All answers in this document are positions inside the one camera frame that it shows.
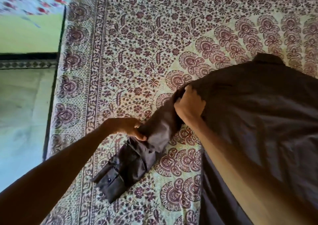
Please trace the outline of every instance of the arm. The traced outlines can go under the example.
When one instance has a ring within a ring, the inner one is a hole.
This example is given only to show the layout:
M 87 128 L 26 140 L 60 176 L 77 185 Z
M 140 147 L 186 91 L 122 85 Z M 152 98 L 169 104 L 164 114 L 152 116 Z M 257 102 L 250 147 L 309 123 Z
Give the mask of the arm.
M 110 134 L 146 138 L 135 118 L 114 118 L 30 170 L 0 193 L 0 224 L 40 224 L 69 188 L 98 145 Z
M 316 224 L 305 206 L 202 120 L 205 101 L 191 86 L 175 103 L 180 118 L 198 136 L 222 179 L 254 224 Z

